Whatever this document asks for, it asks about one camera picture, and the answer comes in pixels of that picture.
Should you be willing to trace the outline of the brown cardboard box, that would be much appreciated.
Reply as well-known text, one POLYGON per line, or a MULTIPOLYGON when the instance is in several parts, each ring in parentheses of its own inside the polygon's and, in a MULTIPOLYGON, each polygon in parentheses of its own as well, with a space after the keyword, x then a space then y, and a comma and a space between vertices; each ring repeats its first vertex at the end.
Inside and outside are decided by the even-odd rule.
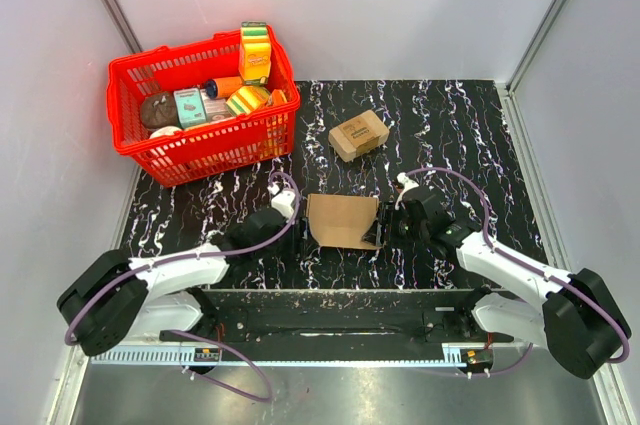
POLYGON ((306 216, 310 233, 321 247, 379 249, 363 240, 374 224, 378 205, 376 197, 309 194, 306 216))

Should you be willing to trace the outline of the kitchen scouring pads pack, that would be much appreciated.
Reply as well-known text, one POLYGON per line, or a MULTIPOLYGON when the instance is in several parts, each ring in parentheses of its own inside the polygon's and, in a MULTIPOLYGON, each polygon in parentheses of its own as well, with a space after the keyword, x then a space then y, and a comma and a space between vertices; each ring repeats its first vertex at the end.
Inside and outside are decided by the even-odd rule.
POLYGON ((329 143, 344 162, 351 162, 385 144, 388 137, 388 127, 367 110, 331 129, 329 143))

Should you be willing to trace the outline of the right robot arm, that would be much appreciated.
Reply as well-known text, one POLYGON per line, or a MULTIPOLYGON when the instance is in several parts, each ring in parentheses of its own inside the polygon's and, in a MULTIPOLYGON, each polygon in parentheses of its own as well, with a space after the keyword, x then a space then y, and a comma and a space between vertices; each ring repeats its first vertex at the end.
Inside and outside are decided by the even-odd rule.
POLYGON ((380 205, 363 239, 376 246, 421 245, 498 285, 497 292, 473 291, 460 305, 454 325, 465 340, 486 333, 521 339, 546 349, 582 379, 629 354, 632 331, 597 273, 570 273, 491 243, 477 225, 453 218, 434 198, 380 205))

